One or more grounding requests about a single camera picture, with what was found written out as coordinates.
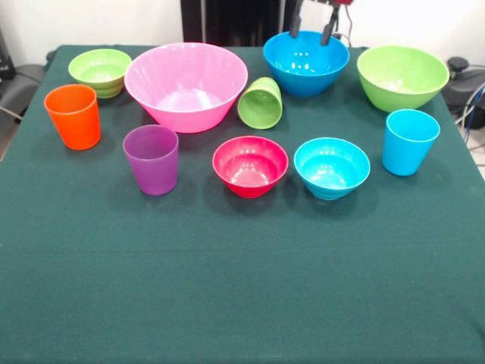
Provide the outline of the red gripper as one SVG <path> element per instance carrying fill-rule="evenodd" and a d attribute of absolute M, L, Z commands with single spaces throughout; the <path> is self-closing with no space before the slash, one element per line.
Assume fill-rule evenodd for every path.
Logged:
<path fill-rule="evenodd" d="M 340 11 L 339 6 L 351 5 L 353 3 L 353 0 L 330 0 L 330 3 L 333 6 L 333 11 L 330 16 L 329 22 L 324 26 L 324 30 L 321 38 L 321 45 L 327 45 L 330 40 L 330 37 L 332 36 L 333 28 L 339 18 L 339 11 Z M 302 7 L 302 0 L 296 0 L 294 11 L 293 11 L 293 18 L 289 29 L 289 34 L 291 35 L 291 37 L 297 37 L 299 34 L 300 25 L 302 21 L 300 16 L 301 7 Z"/>

